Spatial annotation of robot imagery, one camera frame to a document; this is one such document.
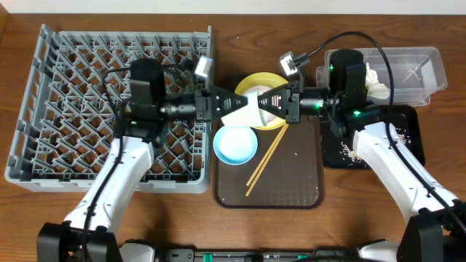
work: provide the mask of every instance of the brown tray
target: brown tray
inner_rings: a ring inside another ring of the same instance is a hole
[[[216,201],[227,208],[316,208],[325,195],[319,121],[302,117],[300,124],[290,124],[254,189],[246,196],[246,183],[280,128],[253,130],[258,149],[249,162],[232,166],[215,157]]]

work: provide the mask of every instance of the crumpled paper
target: crumpled paper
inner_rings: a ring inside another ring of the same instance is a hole
[[[369,63],[366,63],[366,87],[367,95],[373,98],[387,99],[390,96],[390,89],[385,84],[379,83],[377,72],[369,67]]]

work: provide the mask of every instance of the clear plastic container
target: clear plastic container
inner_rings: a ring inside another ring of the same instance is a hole
[[[390,88],[385,62],[376,48],[356,49],[363,53],[364,63],[369,62],[377,72],[379,82]],[[395,86],[394,103],[410,106],[426,106],[430,95],[447,87],[445,70],[438,49],[434,47],[387,47],[383,48],[392,68]],[[335,49],[325,53],[325,66],[316,71],[318,87],[328,86],[330,56]],[[389,98],[378,99],[368,95],[379,105],[387,105]]]

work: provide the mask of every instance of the white wall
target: white wall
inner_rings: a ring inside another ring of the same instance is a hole
[[[0,0],[10,13],[465,15],[466,0]]]

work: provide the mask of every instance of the plate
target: plate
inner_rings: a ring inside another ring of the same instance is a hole
[[[247,92],[251,87],[255,86],[267,86],[270,88],[275,88],[279,87],[282,84],[287,84],[288,81],[284,79],[283,77],[273,74],[273,73],[268,73],[268,72],[261,72],[261,73],[255,73],[250,76],[247,76],[244,78],[236,87],[234,90],[235,94],[241,95],[245,92]],[[273,130],[275,128],[281,127],[285,124],[285,120],[281,119],[280,117],[277,117],[273,121],[269,122],[265,127],[253,127],[256,128],[257,130]]]
[[[227,164],[248,162],[257,151],[257,136],[249,127],[222,127],[213,139],[216,156]]]

